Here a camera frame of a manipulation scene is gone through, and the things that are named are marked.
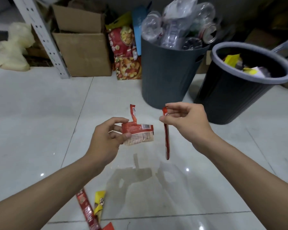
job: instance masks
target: person's left hand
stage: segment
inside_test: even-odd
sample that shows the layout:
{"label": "person's left hand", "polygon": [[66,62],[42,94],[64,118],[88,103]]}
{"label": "person's left hand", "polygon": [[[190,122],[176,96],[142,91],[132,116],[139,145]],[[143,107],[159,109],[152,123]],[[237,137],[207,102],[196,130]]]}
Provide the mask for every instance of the person's left hand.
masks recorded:
{"label": "person's left hand", "polygon": [[122,132],[122,127],[115,125],[115,123],[127,123],[128,121],[125,118],[112,117],[96,126],[85,157],[100,163],[102,168],[113,161],[119,150],[119,145],[131,137],[131,133],[119,134],[115,132]]}

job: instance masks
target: gray trash can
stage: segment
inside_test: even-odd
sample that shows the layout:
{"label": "gray trash can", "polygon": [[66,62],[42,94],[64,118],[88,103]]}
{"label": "gray trash can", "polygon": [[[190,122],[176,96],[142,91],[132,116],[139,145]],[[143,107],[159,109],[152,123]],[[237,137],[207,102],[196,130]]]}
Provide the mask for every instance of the gray trash can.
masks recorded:
{"label": "gray trash can", "polygon": [[178,51],[142,39],[142,96],[152,107],[182,101],[209,46]]}
{"label": "gray trash can", "polygon": [[[267,68],[271,77],[251,76],[223,62],[227,55],[234,54],[240,54],[250,68]],[[242,42],[222,42],[210,55],[211,65],[194,102],[203,104],[211,123],[230,123],[274,85],[288,82],[288,60],[270,50]]]}

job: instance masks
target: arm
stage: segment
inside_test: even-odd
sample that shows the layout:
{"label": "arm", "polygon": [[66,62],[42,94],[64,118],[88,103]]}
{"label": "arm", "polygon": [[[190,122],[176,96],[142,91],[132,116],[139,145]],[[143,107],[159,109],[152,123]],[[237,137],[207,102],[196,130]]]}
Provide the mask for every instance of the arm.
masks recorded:
{"label": "arm", "polygon": [[127,122],[125,118],[111,118],[98,125],[84,157],[1,201],[0,229],[41,229],[116,157],[119,145],[131,135],[114,132],[122,131],[115,123]]}
{"label": "arm", "polygon": [[211,129],[200,104],[169,103],[163,123],[173,125],[230,182],[266,229],[288,229],[288,183],[231,146]]}

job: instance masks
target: perforated metal post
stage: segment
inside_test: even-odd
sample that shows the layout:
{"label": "perforated metal post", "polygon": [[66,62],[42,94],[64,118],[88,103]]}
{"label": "perforated metal post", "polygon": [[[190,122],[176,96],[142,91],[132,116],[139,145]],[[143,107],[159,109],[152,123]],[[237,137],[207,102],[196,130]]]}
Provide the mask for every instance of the perforated metal post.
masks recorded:
{"label": "perforated metal post", "polygon": [[69,72],[54,39],[46,27],[45,21],[35,3],[35,0],[14,0],[19,12],[28,24],[32,24],[38,38],[43,44],[52,64],[57,68],[61,78],[69,78]]}

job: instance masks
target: gray trash can rim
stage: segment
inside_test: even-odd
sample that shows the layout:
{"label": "gray trash can rim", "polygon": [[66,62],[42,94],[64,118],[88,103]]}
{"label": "gray trash can rim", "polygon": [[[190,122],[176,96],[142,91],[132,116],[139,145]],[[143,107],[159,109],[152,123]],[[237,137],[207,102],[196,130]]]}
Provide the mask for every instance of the gray trash can rim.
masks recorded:
{"label": "gray trash can rim", "polygon": [[[233,68],[233,67],[225,64],[224,61],[218,57],[216,51],[218,49],[224,48],[224,47],[238,47],[238,48],[240,47],[240,48],[252,50],[252,51],[258,52],[260,54],[263,54],[265,56],[268,56],[268,57],[272,58],[273,60],[275,60],[276,62],[278,62],[285,69],[286,76],[275,77],[275,78],[273,78],[273,77],[260,78],[260,77],[250,76],[250,75],[242,72],[241,70],[238,70],[236,68]],[[242,78],[244,80],[253,81],[253,82],[262,83],[262,84],[269,84],[269,85],[279,85],[279,84],[284,84],[284,83],[288,82],[288,60],[286,60],[285,58],[281,57],[280,55],[278,55],[278,54],[276,54],[270,50],[267,50],[267,49],[259,47],[259,46],[255,46],[255,45],[244,43],[244,42],[221,42],[221,43],[216,44],[212,48],[211,59],[221,69],[225,70],[226,72],[228,72],[234,76]]]}

